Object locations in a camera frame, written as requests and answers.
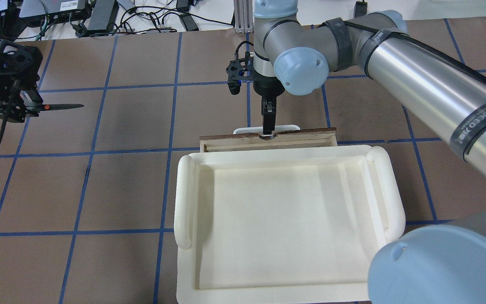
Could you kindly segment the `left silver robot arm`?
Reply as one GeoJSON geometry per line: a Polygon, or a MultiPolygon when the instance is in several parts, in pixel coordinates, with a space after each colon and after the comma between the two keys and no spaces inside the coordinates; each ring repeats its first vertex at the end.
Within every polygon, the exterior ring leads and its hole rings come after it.
{"type": "Polygon", "coordinates": [[[0,40],[0,119],[23,123],[51,109],[38,92],[39,48],[0,40]]]}

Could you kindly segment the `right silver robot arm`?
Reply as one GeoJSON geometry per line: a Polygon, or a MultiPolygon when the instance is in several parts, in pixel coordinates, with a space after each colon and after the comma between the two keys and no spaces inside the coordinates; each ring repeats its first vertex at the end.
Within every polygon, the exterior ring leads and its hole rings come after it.
{"type": "MultiPolygon", "coordinates": [[[[411,38],[396,11],[330,19],[312,31],[296,0],[254,2],[258,73],[308,95],[332,72],[358,66],[454,154],[486,177],[486,77],[411,38]]],[[[373,257],[374,304],[486,304],[486,210],[415,229],[373,257]]]]}

